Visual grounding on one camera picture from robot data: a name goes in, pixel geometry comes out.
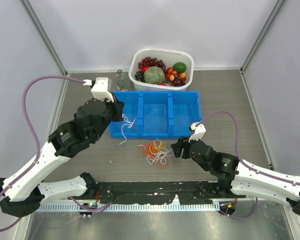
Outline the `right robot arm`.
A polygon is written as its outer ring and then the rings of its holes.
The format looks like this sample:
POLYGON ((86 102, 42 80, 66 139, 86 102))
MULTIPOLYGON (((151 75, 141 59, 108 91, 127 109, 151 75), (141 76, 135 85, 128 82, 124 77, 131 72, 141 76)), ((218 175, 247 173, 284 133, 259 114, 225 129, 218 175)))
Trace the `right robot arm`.
POLYGON ((204 171, 217 177, 216 193, 251 196, 291 207, 300 216, 300 176, 257 166, 235 155, 215 151, 202 140, 180 137, 171 145, 176 158, 192 159, 204 171))

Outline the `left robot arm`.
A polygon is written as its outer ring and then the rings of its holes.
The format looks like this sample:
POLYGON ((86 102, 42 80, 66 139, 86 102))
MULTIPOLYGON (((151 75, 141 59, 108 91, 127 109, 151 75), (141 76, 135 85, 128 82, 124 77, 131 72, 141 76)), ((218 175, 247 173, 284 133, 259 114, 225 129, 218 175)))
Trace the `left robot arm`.
POLYGON ((43 180, 60 165, 95 144, 112 122, 123 119, 124 102, 112 93, 112 100, 92 98, 80 106, 73 120, 61 124, 34 156, 17 173, 0 178, 0 208, 17 218, 35 212, 54 200, 80 197, 92 199, 97 192, 96 180, 89 173, 58 182, 43 180))

